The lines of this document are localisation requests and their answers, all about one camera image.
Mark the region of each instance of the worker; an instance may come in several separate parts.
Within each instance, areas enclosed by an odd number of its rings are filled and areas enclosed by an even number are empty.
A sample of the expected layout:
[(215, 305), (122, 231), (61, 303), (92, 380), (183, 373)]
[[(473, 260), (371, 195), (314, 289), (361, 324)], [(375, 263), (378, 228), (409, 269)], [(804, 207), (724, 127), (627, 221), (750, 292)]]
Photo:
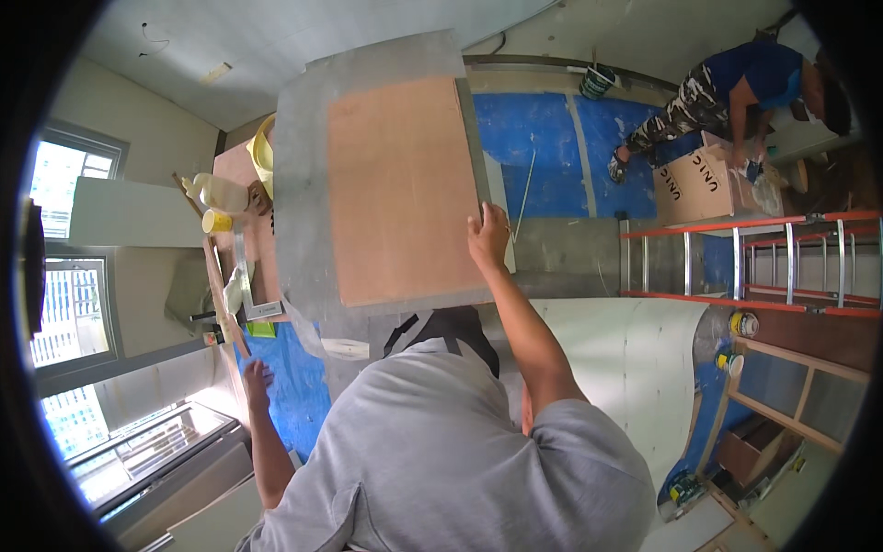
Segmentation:
[(743, 167), (747, 155), (745, 119), (750, 105), (758, 105), (762, 111), (753, 153), (754, 159), (761, 161), (774, 109), (788, 106), (801, 96), (810, 113), (828, 129), (840, 136), (849, 133), (851, 115), (846, 95), (834, 79), (823, 75), (793, 49), (757, 41), (715, 54), (693, 67), (659, 115), (647, 119), (614, 150), (608, 163), (610, 178), (617, 184), (625, 182), (632, 154), (647, 153), (660, 142), (728, 121), (733, 131), (731, 162), (734, 167)]
[(365, 368), (297, 471), (268, 414), (266, 368), (252, 361), (243, 379), (265, 511), (237, 550), (638, 550), (656, 511), (647, 464), (585, 398), (504, 266), (505, 213), (483, 211), (465, 238), (530, 395), (529, 434), (509, 418), (480, 323), (471, 336), (456, 325), (474, 327), (469, 312), (478, 323), (472, 307), (433, 324), (444, 335), (421, 331)]

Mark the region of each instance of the ladder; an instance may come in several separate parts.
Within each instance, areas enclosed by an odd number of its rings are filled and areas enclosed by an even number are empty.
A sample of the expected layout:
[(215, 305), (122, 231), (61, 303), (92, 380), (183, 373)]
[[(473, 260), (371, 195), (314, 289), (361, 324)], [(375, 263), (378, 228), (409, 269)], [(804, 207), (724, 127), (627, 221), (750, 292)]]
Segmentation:
[[(845, 223), (856, 221), (871, 221), (868, 224), (850, 226)], [(834, 223), (836, 229), (806, 233), (795, 236), (795, 226)], [(757, 229), (759, 227), (774, 227), (769, 233), (781, 233), (784, 226), (785, 238), (757, 239), (762, 237), (754, 233), (746, 236), (741, 231), (746, 228)], [(732, 231), (733, 236), (733, 295), (730, 297), (698, 296), (692, 292), (692, 258), (691, 258), (691, 235), (708, 231)], [(650, 279), (650, 240), (660, 236), (683, 235), (683, 294), (661, 293), (651, 291)], [(880, 256), (880, 296), (883, 298), (883, 211), (850, 211), (847, 213), (810, 214), (805, 216), (782, 216), (778, 218), (765, 218), (757, 220), (728, 222), (728, 223), (702, 223), (684, 226), (682, 228), (654, 228), (645, 231), (632, 231), (628, 220), (620, 221), (620, 257), (621, 286), (620, 295), (623, 297), (650, 297), (661, 299), (680, 299), (696, 301), (711, 305), (737, 306), (742, 308), (769, 309), (778, 311), (790, 311), (795, 313), (830, 314), (834, 316), (860, 316), (867, 318), (880, 317), (883, 311), (883, 302), (876, 297), (864, 297), (846, 293), (846, 262), (847, 243), (849, 243), (849, 259), (851, 263), (851, 291), (856, 289), (856, 238), (859, 236), (875, 235), (877, 237), (877, 251)], [(631, 289), (631, 250), (632, 241), (640, 239), (641, 252), (641, 289)], [(835, 242), (839, 260), (839, 272), (837, 279), (837, 291), (827, 290), (827, 248), (828, 240)], [(800, 287), (800, 248), (801, 245), (820, 245), (822, 253), (822, 285), (821, 290), (804, 289)], [(787, 259), (787, 275), (785, 285), (779, 285), (778, 255), (784, 250)], [(771, 255), (770, 281), (772, 285), (757, 284), (758, 252), (768, 251)]]

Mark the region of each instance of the man's hand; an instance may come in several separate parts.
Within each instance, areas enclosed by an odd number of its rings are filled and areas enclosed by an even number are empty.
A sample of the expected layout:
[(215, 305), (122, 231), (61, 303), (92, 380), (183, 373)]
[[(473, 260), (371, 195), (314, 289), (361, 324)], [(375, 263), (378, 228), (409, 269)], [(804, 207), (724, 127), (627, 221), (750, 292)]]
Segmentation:
[(263, 360), (255, 359), (248, 363), (242, 372), (242, 383), (245, 385), (245, 397), (248, 410), (266, 412), (270, 407), (267, 387), (273, 383), (273, 373)]
[(473, 217), (466, 221), (468, 229), (469, 255), (478, 265), (482, 274), (505, 267), (506, 246), (509, 244), (509, 221), (501, 207), (484, 201), (481, 204), (485, 221), (480, 223)]
[(756, 145), (754, 147), (754, 157), (758, 160), (758, 163), (763, 162), (766, 157), (766, 144), (764, 144), (763, 140), (754, 140)]
[(745, 166), (745, 153), (740, 147), (733, 146), (733, 153), (730, 156), (730, 162), (733, 163), (733, 168), (736, 170), (739, 170)]

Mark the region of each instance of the window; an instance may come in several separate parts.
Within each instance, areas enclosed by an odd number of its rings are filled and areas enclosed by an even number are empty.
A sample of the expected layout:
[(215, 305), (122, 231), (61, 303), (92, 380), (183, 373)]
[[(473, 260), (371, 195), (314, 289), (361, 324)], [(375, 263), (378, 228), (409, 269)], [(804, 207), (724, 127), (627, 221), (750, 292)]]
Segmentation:
[[(110, 329), (105, 259), (46, 260), (41, 331), (31, 340), (34, 367), (85, 359), (98, 363), (115, 359)], [(86, 396), (64, 394), (64, 406)]]
[(153, 480), (236, 425), (235, 420), (195, 403), (173, 405), (127, 426), (122, 435), (104, 437), (102, 444), (86, 452), (65, 455), (67, 467), (95, 514), (102, 517), (141, 495)]
[(42, 207), (43, 235), (67, 239), (77, 178), (121, 178), (129, 145), (62, 121), (40, 133), (31, 198)]

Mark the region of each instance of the glass panel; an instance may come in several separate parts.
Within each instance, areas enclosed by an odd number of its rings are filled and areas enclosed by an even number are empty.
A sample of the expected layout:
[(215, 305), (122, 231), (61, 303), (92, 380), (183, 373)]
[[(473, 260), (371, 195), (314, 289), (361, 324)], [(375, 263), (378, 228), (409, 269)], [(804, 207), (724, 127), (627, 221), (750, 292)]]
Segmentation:
[(104, 413), (92, 385), (46, 397), (40, 403), (65, 460), (109, 439)]
[(107, 178), (108, 172), (106, 170), (98, 169), (83, 169), (83, 176), (90, 178)]
[(113, 163), (112, 159), (107, 157), (101, 157), (100, 155), (87, 155), (86, 156), (86, 166), (92, 167), (93, 169), (104, 170), (105, 172), (110, 170), (110, 165)]
[(31, 340), (34, 367), (109, 351), (97, 269), (52, 270), (47, 260), (42, 331)]
[(84, 165), (110, 169), (111, 160), (99, 155), (87, 155), (73, 147), (41, 141), (37, 147), (34, 178), (31, 180), (31, 199), (42, 207), (43, 234), (47, 238), (67, 239), (71, 230), (71, 209), (77, 178), (90, 176), (107, 178), (106, 170), (84, 171)]
[(808, 370), (806, 366), (791, 360), (747, 351), (739, 392), (793, 417)]
[(863, 394), (864, 384), (816, 370), (800, 421), (837, 442), (844, 442)]
[(104, 502), (223, 423), (212, 412), (193, 407), (77, 465), (71, 476), (90, 504)]

